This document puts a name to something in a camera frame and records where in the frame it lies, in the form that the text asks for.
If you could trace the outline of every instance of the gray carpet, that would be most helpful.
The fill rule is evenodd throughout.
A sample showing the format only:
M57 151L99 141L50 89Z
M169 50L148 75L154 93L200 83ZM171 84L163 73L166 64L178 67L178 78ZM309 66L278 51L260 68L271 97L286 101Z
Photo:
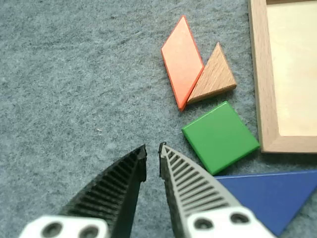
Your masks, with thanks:
M205 63L221 42L238 86L180 113L160 48L182 14ZM159 143L198 162L181 127L224 100L257 137L246 0L0 0L0 237L145 143L131 237L172 238ZM221 174L317 169L314 158L255 152ZM316 222L315 193L283 237L316 237Z

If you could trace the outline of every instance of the orange parallelogram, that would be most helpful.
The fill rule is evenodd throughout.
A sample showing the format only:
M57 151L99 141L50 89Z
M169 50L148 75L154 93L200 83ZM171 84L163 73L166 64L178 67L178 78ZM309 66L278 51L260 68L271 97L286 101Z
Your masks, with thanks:
M161 53L178 108L182 112L204 69L185 16L178 21Z

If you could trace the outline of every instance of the blue triangle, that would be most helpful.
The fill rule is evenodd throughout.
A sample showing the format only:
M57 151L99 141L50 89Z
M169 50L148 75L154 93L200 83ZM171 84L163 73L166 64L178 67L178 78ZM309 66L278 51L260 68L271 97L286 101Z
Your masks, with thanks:
M317 187L317 170L215 178L277 236Z

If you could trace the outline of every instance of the green block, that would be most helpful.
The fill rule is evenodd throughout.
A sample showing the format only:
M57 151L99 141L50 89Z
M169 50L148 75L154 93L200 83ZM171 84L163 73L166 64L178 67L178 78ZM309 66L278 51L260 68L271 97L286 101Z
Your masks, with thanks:
M183 127L182 131L212 175L259 147L227 101Z

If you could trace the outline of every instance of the wooden tray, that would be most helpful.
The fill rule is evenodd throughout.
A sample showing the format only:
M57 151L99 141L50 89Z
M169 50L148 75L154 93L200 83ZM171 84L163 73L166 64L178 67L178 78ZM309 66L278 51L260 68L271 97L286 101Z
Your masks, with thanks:
M249 0L263 152L317 153L317 0Z

